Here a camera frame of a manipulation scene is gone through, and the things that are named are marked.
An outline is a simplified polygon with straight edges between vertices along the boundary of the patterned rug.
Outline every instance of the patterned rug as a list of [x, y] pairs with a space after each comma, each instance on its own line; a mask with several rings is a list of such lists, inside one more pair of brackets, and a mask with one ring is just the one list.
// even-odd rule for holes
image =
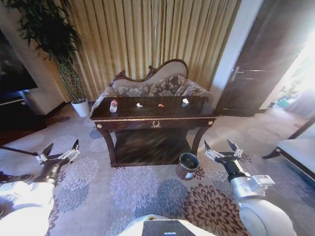
[[[267, 192], [268, 200], [290, 216], [298, 235], [311, 236], [315, 232], [314, 183], [282, 157], [261, 158], [304, 122], [277, 107], [252, 118], [219, 117], [200, 142], [201, 164], [190, 181], [179, 179], [174, 165], [111, 168], [102, 135], [91, 120], [78, 117], [69, 105], [50, 120], [48, 128], [8, 146], [41, 151], [54, 143], [52, 154], [58, 154], [79, 139], [81, 154], [58, 177], [48, 236], [116, 236], [134, 218], [146, 214], [186, 219], [219, 236], [250, 235], [240, 221], [223, 166], [204, 154], [203, 140], [218, 151], [229, 151], [226, 138], [244, 149], [244, 169], [252, 175], [270, 175], [276, 182]], [[195, 133], [190, 130], [187, 135], [190, 144]], [[4, 150], [0, 150], [0, 166], [9, 174], [40, 172], [35, 158]], [[4, 200], [0, 207], [10, 211]]]

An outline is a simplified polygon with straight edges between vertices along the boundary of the curtain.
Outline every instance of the curtain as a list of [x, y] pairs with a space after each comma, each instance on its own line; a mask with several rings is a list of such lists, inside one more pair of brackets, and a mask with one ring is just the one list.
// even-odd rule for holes
[[210, 89], [240, 0], [71, 0], [81, 35], [74, 66], [88, 100], [120, 71], [142, 79], [149, 65], [183, 59], [189, 79]]

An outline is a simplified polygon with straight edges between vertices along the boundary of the wooden console table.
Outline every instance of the wooden console table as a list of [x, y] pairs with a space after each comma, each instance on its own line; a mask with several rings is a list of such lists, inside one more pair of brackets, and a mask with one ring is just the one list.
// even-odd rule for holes
[[[183, 98], [189, 104], [182, 107]], [[91, 120], [104, 136], [112, 167], [177, 164], [181, 153], [197, 155], [202, 135], [212, 126], [215, 115], [200, 96], [117, 97], [118, 110], [109, 111], [113, 98], [105, 98]], [[188, 129], [199, 127], [190, 148]], [[116, 135], [114, 146], [110, 132]]]

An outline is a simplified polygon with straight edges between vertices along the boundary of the small figurine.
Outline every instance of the small figurine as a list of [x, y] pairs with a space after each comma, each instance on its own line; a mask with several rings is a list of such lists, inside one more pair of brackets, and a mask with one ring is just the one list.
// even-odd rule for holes
[[188, 99], [187, 99], [187, 98], [184, 98], [184, 99], [183, 99], [183, 103], [182, 103], [182, 107], [185, 107], [185, 106], [187, 106], [188, 104], [189, 104]]

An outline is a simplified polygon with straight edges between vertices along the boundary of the television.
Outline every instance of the television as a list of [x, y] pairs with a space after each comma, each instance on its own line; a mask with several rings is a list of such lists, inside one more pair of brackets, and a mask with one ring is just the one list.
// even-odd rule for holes
[[0, 30], [0, 94], [37, 88]]

